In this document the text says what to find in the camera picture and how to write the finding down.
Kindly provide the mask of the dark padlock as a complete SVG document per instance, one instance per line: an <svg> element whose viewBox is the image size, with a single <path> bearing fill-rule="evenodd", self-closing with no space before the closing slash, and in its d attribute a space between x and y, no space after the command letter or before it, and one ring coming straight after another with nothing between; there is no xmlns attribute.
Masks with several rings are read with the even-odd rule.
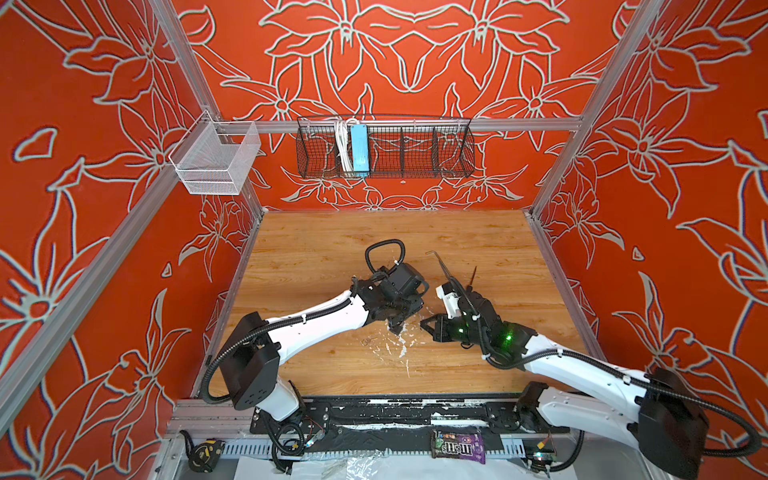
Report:
<svg viewBox="0 0 768 480"><path fill-rule="evenodd" d="M388 321L388 330L394 335L400 335L403 331L404 323L403 319L390 319Z"/></svg>

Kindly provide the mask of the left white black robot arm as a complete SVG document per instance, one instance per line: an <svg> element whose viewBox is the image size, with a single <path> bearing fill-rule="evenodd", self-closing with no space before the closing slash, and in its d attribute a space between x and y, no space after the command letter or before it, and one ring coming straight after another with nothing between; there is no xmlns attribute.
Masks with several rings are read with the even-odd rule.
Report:
<svg viewBox="0 0 768 480"><path fill-rule="evenodd" d="M398 335L424 307L429 284L405 258L402 240L376 242L364 252L370 277L354 277L336 297L288 316L242 317L202 374L199 398L256 409L278 422L297 418L305 407L293 383L280 377L283 364L311 346L376 322Z"/></svg>

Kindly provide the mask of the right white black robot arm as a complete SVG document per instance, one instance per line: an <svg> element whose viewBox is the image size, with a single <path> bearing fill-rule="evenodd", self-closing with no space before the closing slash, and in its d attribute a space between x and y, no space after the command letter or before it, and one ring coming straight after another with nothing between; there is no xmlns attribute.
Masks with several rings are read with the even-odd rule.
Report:
<svg viewBox="0 0 768 480"><path fill-rule="evenodd" d="M438 287L446 309L421 321L439 343L479 346L499 370L521 370L571 387L566 393L531 382L516 402L527 430L575 429L622 443L678 479L695 479L705 457L758 452L757 430L740 415L694 396L672 371L650 374L566 348L536 330L507 322L492 303L455 279Z"/></svg>

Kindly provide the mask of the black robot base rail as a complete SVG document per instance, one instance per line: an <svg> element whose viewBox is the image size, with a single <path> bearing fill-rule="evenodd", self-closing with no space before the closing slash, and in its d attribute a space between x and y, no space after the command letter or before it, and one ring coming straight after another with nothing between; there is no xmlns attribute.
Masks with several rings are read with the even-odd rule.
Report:
<svg viewBox="0 0 768 480"><path fill-rule="evenodd" d="M283 421L253 414L250 432L268 428L281 440L304 439L305 453L391 452L427 454L434 431L479 434L488 452L512 455L520 439L530 451L540 441L574 433L562 427L526 427L515 411L516 394L306 396Z"/></svg>

